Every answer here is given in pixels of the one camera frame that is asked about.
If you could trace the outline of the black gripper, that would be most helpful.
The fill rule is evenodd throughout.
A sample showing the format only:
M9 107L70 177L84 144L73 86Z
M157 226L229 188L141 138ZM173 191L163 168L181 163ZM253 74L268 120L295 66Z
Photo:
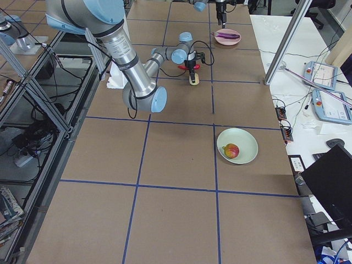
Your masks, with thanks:
M218 25L222 26L222 29L226 28L226 1L216 0L216 13L217 13L217 20Z
M188 55L188 60L184 61L184 65L189 68L189 80L190 82L194 82L194 70L193 66L197 64L197 61L201 60L201 63L205 63L205 53L193 51L190 55Z

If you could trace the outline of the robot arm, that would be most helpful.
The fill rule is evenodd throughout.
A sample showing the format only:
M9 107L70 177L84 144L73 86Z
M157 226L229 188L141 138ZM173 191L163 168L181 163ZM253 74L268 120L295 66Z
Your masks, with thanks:
M198 12L203 12L207 4L214 3L216 6L216 17L217 17L218 25L220 25L221 28L223 29L226 27L226 22L227 22L226 7L228 4L228 1L226 0L215 0L215 1L188 0L188 3L191 4L194 7L194 9Z
M190 84L199 82L194 72L196 52L192 35L183 32L177 46L153 49L151 58L142 64L123 28L124 16L123 1L46 1L48 25L72 34L90 31L103 42L113 63L128 81L123 89L123 102L128 108L159 113L167 103L167 90L158 86L152 77L164 61L184 64L190 74Z

